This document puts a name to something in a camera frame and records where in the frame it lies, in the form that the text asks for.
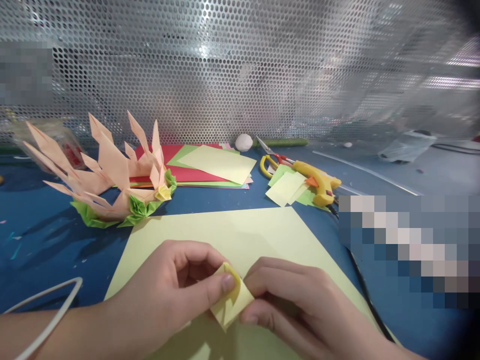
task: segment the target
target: red paper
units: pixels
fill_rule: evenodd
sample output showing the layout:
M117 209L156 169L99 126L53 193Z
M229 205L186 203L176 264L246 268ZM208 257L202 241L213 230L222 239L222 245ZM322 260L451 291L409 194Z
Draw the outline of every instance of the red paper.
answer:
M219 144L206 144L209 147L215 149L222 149ZM179 167L179 166L170 166L168 162L172 160L176 153L180 151L183 145L162 145L161 149L163 151L163 163L167 169L171 170L171 174L176 177L176 181L179 183L184 182L209 182L209 181L228 181L225 180L223 177L218 177L208 172L191 169L186 167ZM144 154L144 149L139 146L135 149L136 158L140 159L140 157ZM130 178L131 183L149 183L150 177L149 176L137 176Z

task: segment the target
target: table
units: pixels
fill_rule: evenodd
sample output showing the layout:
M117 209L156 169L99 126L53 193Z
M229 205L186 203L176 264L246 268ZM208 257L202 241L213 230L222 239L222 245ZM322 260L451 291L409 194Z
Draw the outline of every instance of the table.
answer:
M351 166L316 155L312 150L347 158L423 194L451 194L454 190L480 194L480 185L475 181L479 178L475 177L480 169L478 156L431 148L415 164L397 165L379 162L371 151L363 149L362 152L359 147L343 149L312 144L278 151L336 175L346 185L370 195L403 194L403 191ZM259 160L262 152L251 149L245 155ZM418 167L423 169L423 174L416 172ZM471 176L463 176L462 180L451 176L445 180L439 176L446 171L450 174L452 169ZM70 199L42 182L52 181L53 177L38 168L1 165L0 174L5 178L5 184L0 186L0 222L6 221L0 223L0 312L74 277L82 277L83 285L73 306L101 302L131 228L86 227L70 206ZM250 190L178 188L172 201L161 206L154 215L276 207L265 196L268 180L258 166L253 169L252 178L254 183ZM441 180L432 184L434 178ZM293 208L360 290L347 250L339 242L336 220L328 213L297 202ZM428 295L399 291L397 279L388 275L382 262L365 260L360 268L380 316L400 342L431 359L444 355L452 344L451 334L465 326L468 313L431 308L425 303ZM59 290L26 306L25 310L57 309L68 291L70 289Z

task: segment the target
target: foam ball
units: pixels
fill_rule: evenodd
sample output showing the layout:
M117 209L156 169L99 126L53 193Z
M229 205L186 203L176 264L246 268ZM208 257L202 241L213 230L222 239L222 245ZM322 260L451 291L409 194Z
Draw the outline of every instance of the foam ball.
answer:
M236 138L235 147L238 151L246 152L250 150L254 141L248 134L241 134Z

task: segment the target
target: origami lotus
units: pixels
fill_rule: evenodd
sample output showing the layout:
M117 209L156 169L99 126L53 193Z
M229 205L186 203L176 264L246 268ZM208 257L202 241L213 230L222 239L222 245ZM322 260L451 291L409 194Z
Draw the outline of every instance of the origami lotus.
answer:
M91 135L98 142L98 161L81 154L85 165L91 171L75 170L59 144L30 123L30 129L40 151L25 142L25 145L68 186L45 181L52 188L73 197L71 204L81 215L87 226L107 228L122 222L118 227L133 226L152 214L164 201L171 200L177 181L164 165L164 155L160 146L159 126L153 125L151 148L145 132L128 112L130 126L140 141L144 154L137 159L135 151L125 143L125 157L115 146L112 133L92 114L90 117ZM148 176L153 190L130 188L130 177ZM99 195L112 186L117 186L120 194L111 205Z

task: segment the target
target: light yellow paper sheet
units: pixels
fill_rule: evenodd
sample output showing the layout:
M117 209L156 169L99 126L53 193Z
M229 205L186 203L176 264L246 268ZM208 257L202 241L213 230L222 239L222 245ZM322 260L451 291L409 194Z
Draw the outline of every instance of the light yellow paper sheet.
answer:
M178 162L242 185L257 161L234 152L202 145Z
M275 204L279 207L284 207L287 203L292 204L302 194L292 201L291 199L296 195L305 181L305 176L299 172L286 172L283 176L265 193Z
M292 207L146 218L133 228L105 299L118 292L167 239L211 244L230 261L241 277L245 277L261 256L322 268L378 329L362 295ZM299 357L266 329L234 321L225 333L217 321L203 314L149 359L287 360Z
M242 310L254 300L254 297L228 262L224 262L215 272L215 274L219 273L230 273L235 279L235 289L210 308L216 320L226 332Z
M293 194L293 196L288 200L288 205L292 205L297 199L306 191L308 190L309 186L304 182L300 185L298 190Z

